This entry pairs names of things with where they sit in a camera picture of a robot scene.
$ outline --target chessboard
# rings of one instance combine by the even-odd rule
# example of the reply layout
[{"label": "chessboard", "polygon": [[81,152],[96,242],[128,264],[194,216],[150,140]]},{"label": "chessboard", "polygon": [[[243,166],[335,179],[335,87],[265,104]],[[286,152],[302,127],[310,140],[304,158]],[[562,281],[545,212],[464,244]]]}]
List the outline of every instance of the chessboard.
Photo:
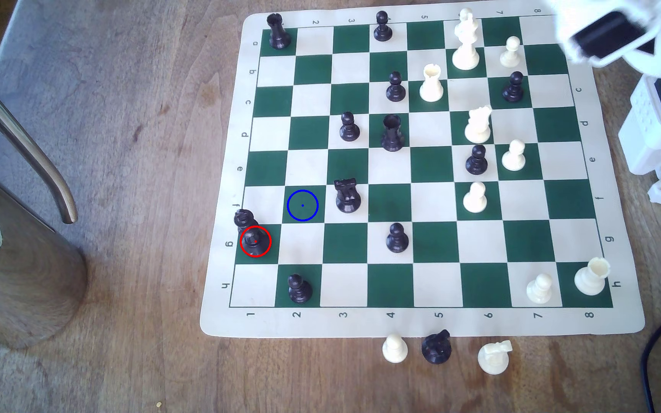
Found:
[{"label": "chessboard", "polygon": [[[480,55],[472,70],[452,63],[461,8],[477,19]],[[376,14],[392,37],[374,39]],[[403,5],[280,12],[290,36],[270,45],[269,13],[244,22],[200,325],[221,337],[527,336],[631,333],[644,315],[619,190],[591,67],[557,44],[542,2]],[[515,68],[500,63],[509,37],[521,40]],[[423,68],[441,68],[442,99],[420,98]],[[524,98],[501,91],[524,75]],[[406,97],[386,97],[390,73]],[[491,105],[488,169],[466,168],[469,110]],[[352,112],[360,135],[340,138]],[[383,119],[401,120],[405,146],[381,147]],[[512,140],[526,164],[501,157]],[[361,205],[343,213],[334,181],[355,178]],[[463,197],[485,185],[488,206],[471,213]],[[252,211],[271,236],[261,257],[247,255],[234,223]],[[392,223],[409,246],[386,247]],[[601,293],[574,284],[578,269],[604,257]],[[313,289],[303,304],[288,276]],[[539,273],[552,297],[534,304],[525,290]]]}]

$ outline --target white square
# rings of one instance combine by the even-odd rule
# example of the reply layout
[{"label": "white square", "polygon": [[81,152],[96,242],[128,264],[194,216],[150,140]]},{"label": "white square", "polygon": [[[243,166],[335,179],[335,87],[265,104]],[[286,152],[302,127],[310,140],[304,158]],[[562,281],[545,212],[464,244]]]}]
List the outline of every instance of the white square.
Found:
[{"label": "white square", "polygon": [[458,221],[457,229],[460,262],[507,262],[503,221]]},{"label": "white square", "polygon": [[603,257],[594,219],[550,220],[550,231],[552,249],[558,262],[586,262],[594,257]]},{"label": "white square", "polygon": [[461,264],[457,262],[412,264],[412,285],[416,307],[464,306]]},{"label": "white square", "polygon": [[457,218],[454,182],[412,183],[412,221],[449,222]]},{"label": "white square", "polygon": [[491,104],[491,99],[485,77],[448,79],[448,107],[451,112],[468,112],[487,104]]},{"label": "white square", "polygon": [[409,184],[412,182],[410,149],[396,152],[384,148],[369,148],[370,184]]},{"label": "white square", "polygon": [[331,85],[295,85],[292,87],[291,116],[328,116],[331,111]]},{"label": "white square", "polygon": [[499,197],[501,219],[504,221],[535,221],[550,218],[544,181],[499,181]]},{"label": "white square", "polygon": [[298,149],[287,152],[285,185],[325,185],[327,181],[327,149]]},{"label": "white square", "polygon": [[333,54],[333,27],[300,27],[295,55]]},{"label": "white square", "polygon": [[326,185],[326,223],[364,223],[369,221],[369,185],[356,184],[356,192],[361,196],[361,205],[356,211],[347,214],[335,205],[337,191],[333,185]]},{"label": "white square", "polygon": [[321,307],[366,306],[366,264],[323,264],[322,271]]},{"label": "white square", "polygon": [[566,74],[532,75],[529,79],[529,94],[532,107],[573,106],[573,92]]},{"label": "white square", "polygon": [[330,82],[369,83],[369,53],[339,53],[333,55]]},{"label": "white square", "polygon": [[449,112],[412,112],[410,146],[450,146]]},{"label": "white square", "polygon": [[277,292],[276,264],[239,264],[234,269],[231,306],[273,307]]},{"label": "white square", "polygon": [[289,147],[289,116],[254,117],[249,151],[286,151]]},{"label": "white square", "polygon": [[580,142],[542,142],[537,144],[542,164],[542,179],[587,179],[583,146]]},{"label": "white square", "polygon": [[[509,293],[512,307],[561,307],[560,283],[557,280],[557,266],[554,262],[509,262]],[[552,277],[552,296],[545,304],[536,304],[527,296],[527,285],[539,274]]]},{"label": "white square", "polygon": [[486,172],[480,175],[474,175],[466,171],[466,160],[471,157],[471,145],[454,145],[451,147],[453,150],[453,179],[455,182],[487,182],[497,181],[499,179],[499,172],[497,171],[497,153],[494,146],[483,145],[486,148],[486,162],[488,167]]},{"label": "white square", "polygon": [[280,264],[322,264],[324,223],[284,223],[280,230]]},{"label": "white square", "polygon": [[295,56],[259,58],[257,86],[292,86],[293,83],[295,83]]},{"label": "white square", "polygon": [[392,222],[370,222],[366,225],[368,238],[366,239],[366,262],[369,264],[411,264],[412,250],[412,222],[400,222],[405,228],[405,234],[410,239],[410,245],[400,253],[391,252],[386,248],[386,238],[389,236],[389,227]]},{"label": "white square", "polygon": [[537,143],[535,111],[531,107],[494,109],[491,111],[491,131],[494,143],[508,145],[515,139]]}]

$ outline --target white chess piece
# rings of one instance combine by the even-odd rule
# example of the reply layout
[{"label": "white chess piece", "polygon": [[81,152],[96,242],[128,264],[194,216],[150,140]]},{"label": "white chess piece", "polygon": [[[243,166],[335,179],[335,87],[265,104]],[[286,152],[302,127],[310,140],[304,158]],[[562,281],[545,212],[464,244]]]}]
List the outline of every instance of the white chess piece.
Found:
[{"label": "white chess piece", "polygon": [[501,56],[499,57],[502,66],[505,68],[513,68],[519,64],[520,59],[516,51],[519,50],[520,44],[521,42],[517,36],[512,36],[507,39],[507,49],[501,53]]},{"label": "white chess piece", "polygon": [[575,273],[575,286],[586,296],[596,296],[606,286],[604,278],[611,273],[611,264],[605,258],[592,258],[586,267]]},{"label": "white chess piece", "polygon": [[489,343],[478,351],[478,365],[488,374],[501,374],[509,366],[509,352],[512,342]]},{"label": "white chess piece", "polygon": [[510,171],[519,171],[524,167],[524,142],[519,139],[511,141],[509,151],[501,156],[501,165]]},{"label": "white chess piece", "polygon": [[477,214],[486,209],[486,186],[482,182],[474,182],[471,189],[464,195],[464,208],[466,211]]},{"label": "white chess piece", "polygon": [[399,334],[390,334],[381,346],[381,354],[390,363],[400,363],[407,358],[407,343]]},{"label": "white chess piece", "polygon": [[527,297],[535,304],[545,304],[552,297],[552,277],[540,274],[527,284]]},{"label": "white chess piece", "polygon": [[491,136],[488,117],[491,116],[491,106],[469,110],[469,122],[464,129],[464,136],[473,143],[484,143]]},{"label": "white chess piece", "polygon": [[426,102],[436,102],[443,97],[443,85],[440,83],[440,66],[430,63],[422,70],[425,81],[420,86],[420,98]]}]

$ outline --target table surface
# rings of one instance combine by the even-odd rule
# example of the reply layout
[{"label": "table surface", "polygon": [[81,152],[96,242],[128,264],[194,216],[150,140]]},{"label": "table surface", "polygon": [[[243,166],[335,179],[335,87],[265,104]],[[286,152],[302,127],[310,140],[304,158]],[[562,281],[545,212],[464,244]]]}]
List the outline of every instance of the table surface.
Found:
[{"label": "table surface", "polygon": [[[198,318],[241,24],[249,14],[369,0],[21,0],[0,49],[0,98],[59,167],[80,221],[59,223],[44,183],[0,135],[0,181],[86,256],[71,324],[25,351],[0,348],[0,411],[644,411],[638,362],[661,323],[661,206],[617,133],[638,73],[595,70],[646,328],[514,337],[506,373],[456,338],[433,366],[408,339],[208,337]],[[650,363],[661,410],[661,340]]]}]

